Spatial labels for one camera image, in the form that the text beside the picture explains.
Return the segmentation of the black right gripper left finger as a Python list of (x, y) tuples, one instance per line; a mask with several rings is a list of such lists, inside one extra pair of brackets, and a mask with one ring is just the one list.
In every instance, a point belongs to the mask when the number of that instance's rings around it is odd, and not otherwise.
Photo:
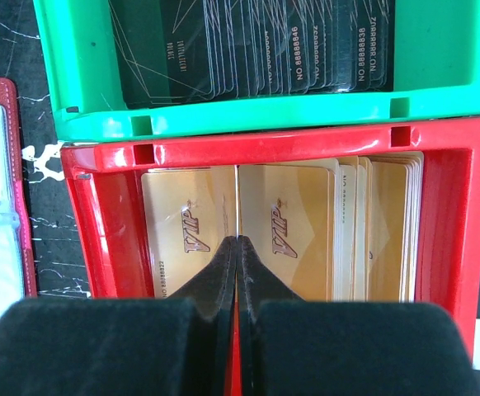
[(225, 395), (237, 240), (165, 299), (26, 299), (0, 318), (0, 395)]

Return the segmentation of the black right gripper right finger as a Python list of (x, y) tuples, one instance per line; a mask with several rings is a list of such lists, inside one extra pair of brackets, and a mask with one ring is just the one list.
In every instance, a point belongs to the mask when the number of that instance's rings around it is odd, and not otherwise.
[(310, 302), (237, 240), (246, 395), (479, 395), (452, 318), (422, 303)]

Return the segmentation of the gold VIP credit card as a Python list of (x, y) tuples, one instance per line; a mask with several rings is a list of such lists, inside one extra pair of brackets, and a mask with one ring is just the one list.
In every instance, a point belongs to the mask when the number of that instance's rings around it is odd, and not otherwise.
[(240, 204), (240, 192), (239, 192), (239, 166), (234, 166), (234, 185), (235, 185), (235, 224), (236, 224), (236, 236), (238, 237), (242, 231), (241, 226), (241, 204)]

